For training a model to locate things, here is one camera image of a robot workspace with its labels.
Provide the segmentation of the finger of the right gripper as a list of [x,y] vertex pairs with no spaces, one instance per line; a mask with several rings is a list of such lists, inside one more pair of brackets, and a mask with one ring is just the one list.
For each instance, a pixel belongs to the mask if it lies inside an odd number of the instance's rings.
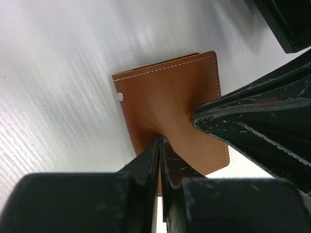
[[270,174],[311,179],[311,53],[198,107],[193,125]]

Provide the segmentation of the black card rack box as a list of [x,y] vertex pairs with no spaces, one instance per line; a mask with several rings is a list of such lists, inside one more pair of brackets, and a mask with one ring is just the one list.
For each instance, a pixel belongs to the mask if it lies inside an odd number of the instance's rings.
[[310,0],[255,0],[286,53],[296,53],[311,46]]

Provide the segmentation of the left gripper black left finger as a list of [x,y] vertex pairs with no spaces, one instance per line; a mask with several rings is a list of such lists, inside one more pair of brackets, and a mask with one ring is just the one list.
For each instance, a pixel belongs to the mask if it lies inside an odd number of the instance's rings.
[[126,174],[129,179],[123,232],[156,232],[159,139],[153,138],[144,151],[118,173]]

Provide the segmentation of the brown leather card holder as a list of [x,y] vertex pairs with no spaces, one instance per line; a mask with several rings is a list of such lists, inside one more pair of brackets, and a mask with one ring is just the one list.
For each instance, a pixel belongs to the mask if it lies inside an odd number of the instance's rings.
[[229,164],[227,144],[193,127],[195,109],[221,96],[214,51],[113,74],[112,79],[136,155],[152,138],[165,136],[203,175]]

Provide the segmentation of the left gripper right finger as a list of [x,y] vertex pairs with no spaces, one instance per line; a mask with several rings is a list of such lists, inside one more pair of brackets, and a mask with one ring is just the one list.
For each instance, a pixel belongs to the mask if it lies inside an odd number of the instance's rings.
[[184,179],[204,178],[183,160],[166,137],[160,139],[160,176],[162,187],[163,221],[169,233],[189,233],[185,197],[182,189]]

